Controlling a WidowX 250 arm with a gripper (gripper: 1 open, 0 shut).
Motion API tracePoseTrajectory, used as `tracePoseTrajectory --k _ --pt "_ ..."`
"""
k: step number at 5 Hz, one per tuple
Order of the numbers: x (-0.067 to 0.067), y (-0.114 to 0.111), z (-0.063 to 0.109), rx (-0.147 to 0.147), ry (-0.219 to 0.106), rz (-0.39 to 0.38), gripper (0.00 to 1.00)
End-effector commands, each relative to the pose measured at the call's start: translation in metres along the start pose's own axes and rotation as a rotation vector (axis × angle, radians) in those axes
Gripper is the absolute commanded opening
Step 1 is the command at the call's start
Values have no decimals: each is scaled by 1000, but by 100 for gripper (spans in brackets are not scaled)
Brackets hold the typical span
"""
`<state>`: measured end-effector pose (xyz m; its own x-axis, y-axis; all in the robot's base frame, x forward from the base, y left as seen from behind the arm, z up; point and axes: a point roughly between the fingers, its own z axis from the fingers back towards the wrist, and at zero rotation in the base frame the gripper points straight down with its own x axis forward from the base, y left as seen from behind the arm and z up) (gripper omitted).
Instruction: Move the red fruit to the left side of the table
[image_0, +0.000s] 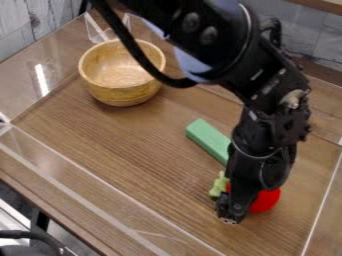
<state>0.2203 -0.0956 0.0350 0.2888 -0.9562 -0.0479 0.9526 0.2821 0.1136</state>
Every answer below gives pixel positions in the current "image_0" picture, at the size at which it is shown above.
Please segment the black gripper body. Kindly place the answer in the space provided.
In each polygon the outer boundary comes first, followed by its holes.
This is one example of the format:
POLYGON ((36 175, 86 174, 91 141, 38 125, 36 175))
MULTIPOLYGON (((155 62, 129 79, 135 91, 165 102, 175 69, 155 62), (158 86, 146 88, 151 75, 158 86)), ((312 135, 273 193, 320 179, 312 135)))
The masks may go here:
POLYGON ((226 176, 230 179, 230 193, 258 194, 285 184, 297 158, 297 145, 255 152, 251 144, 234 133, 229 155, 226 176))

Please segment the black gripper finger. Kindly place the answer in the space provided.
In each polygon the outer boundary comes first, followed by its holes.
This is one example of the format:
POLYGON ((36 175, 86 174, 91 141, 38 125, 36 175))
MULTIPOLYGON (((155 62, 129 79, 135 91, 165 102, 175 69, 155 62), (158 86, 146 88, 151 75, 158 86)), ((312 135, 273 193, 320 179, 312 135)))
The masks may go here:
POLYGON ((258 198, 261 188, 246 183, 230 182, 230 189, 222 192, 215 202, 217 217, 229 225, 239 224, 258 198))

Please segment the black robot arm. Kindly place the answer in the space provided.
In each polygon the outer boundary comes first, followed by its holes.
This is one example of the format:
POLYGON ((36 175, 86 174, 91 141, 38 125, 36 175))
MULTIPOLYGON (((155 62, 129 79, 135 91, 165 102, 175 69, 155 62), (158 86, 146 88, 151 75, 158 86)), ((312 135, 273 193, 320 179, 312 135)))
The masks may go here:
POLYGON ((262 191, 288 180, 298 143, 312 132, 309 79, 282 48, 282 24, 262 23, 239 0, 91 0, 142 68, 174 88, 217 84, 243 102, 231 133, 225 178, 230 188, 215 196, 217 216, 238 224, 262 191), (117 11, 145 20, 175 49, 186 74, 158 70, 117 11))

